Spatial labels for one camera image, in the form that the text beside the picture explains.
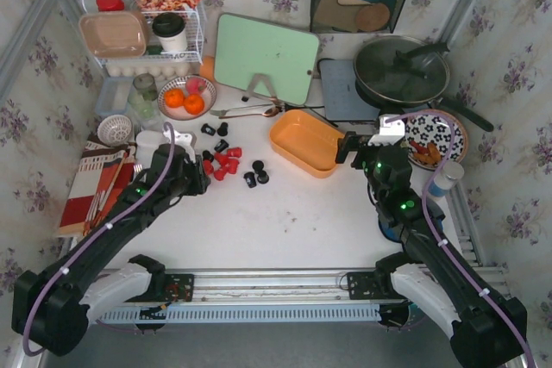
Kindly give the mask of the orange storage basket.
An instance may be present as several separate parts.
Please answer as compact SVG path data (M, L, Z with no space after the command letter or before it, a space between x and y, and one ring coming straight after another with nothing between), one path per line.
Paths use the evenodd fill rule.
M344 133L301 109L283 114L268 133L272 149L314 178L328 178L337 167Z

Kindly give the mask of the red capsule number two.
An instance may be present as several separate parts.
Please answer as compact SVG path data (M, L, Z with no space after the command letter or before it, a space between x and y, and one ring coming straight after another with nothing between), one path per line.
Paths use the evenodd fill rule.
M240 164L239 159L230 158L228 160L227 169L229 174L236 174Z

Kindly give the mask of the red capsule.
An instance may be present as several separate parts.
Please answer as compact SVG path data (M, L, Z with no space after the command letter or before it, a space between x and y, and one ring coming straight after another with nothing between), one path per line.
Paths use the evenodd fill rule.
M242 156L242 149L240 147L232 147L226 151L226 154L231 158L239 159Z

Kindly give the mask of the grey blue cloth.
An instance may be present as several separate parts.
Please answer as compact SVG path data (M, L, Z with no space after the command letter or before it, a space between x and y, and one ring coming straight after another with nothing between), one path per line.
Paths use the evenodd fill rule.
M400 210L393 217L379 217L379 229L390 241L406 245L415 238L437 243L445 237L443 232L443 212L429 212L429 220L423 211Z

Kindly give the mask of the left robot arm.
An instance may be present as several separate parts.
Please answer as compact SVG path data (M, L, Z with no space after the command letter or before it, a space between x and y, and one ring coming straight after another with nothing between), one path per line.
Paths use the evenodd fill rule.
M163 144L119 195L107 217L68 254L42 272L22 273L14 284L12 329L30 343L64 356L83 339L91 322L108 310L147 290L161 290L164 266L144 255L111 276L99 279L104 267L154 220L183 196L206 192L210 179L200 156L183 147Z

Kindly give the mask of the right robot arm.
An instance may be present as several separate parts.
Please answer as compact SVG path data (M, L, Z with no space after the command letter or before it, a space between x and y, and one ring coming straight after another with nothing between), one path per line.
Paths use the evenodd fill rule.
M373 147L370 139L347 132L337 141L336 163L355 154L351 166L367 178L381 233L402 246L375 265L381 294L415 303L445 333L463 367L500 367L528 357L525 306L495 290L449 243L442 210L411 188L406 151Z

